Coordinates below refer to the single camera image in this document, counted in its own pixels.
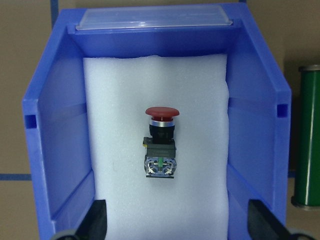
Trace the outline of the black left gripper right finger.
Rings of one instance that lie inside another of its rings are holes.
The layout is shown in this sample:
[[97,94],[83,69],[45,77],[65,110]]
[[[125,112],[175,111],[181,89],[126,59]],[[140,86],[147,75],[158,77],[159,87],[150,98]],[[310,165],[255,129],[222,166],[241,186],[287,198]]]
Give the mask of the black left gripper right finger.
[[247,229],[252,240],[297,240],[258,199],[248,201]]

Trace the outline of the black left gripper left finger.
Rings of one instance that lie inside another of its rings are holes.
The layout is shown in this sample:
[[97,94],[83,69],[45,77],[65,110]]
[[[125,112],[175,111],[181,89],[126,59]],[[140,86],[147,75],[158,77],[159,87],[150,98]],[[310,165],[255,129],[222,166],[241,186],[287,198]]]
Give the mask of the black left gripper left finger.
[[94,200],[75,232],[77,240],[104,240],[107,234],[106,201]]

